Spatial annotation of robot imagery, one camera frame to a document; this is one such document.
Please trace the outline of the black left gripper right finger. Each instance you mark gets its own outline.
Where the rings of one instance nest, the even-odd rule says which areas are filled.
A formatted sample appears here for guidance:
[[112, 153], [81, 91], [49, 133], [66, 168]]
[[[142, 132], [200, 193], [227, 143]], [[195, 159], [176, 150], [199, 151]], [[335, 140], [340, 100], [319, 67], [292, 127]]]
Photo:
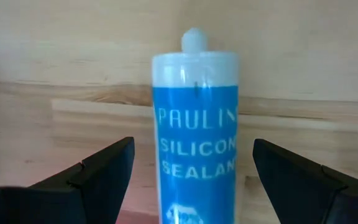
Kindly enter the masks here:
[[281, 224], [358, 224], [358, 179], [264, 139], [252, 156]]

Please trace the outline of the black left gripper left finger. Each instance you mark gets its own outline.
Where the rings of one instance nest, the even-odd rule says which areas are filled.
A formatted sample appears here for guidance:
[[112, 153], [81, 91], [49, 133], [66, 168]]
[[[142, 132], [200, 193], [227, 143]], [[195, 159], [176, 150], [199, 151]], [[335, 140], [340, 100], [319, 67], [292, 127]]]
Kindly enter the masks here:
[[115, 224], [131, 178], [125, 137], [29, 187], [0, 187], [0, 224]]

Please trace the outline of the blue silicone sealant tube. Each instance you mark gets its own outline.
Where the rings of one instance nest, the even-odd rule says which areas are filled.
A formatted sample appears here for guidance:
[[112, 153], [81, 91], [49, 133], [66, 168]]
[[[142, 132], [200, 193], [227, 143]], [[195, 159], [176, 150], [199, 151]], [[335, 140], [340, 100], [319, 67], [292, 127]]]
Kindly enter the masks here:
[[239, 60], [198, 28], [152, 60], [160, 224], [235, 224]]

